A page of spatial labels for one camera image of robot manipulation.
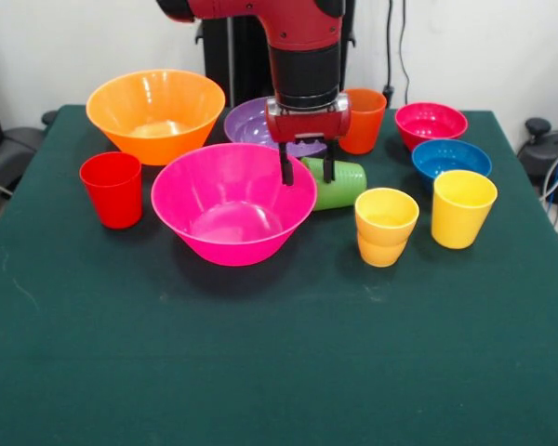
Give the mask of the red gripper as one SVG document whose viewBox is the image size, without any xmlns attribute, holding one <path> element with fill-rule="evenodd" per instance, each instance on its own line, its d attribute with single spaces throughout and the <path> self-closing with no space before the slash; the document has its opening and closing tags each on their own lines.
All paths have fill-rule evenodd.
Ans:
<svg viewBox="0 0 558 446">
<path fill-rule="evenodd" d="M 350 127 L 350 98 L 341 92 L 328 107 L 318 110 L 296 111 L 283 107 L 275 98 L 265 103 L 265 117 L 272 139 L 278 143 L 282 182 L 294 184 L 293 166 L 288 159 L 287 143 L 300 139 L 324 138 L 326 151 L 323 159 L 323 181 L 335 180 L 336 138 L 344 136 Z"/>
</svg>

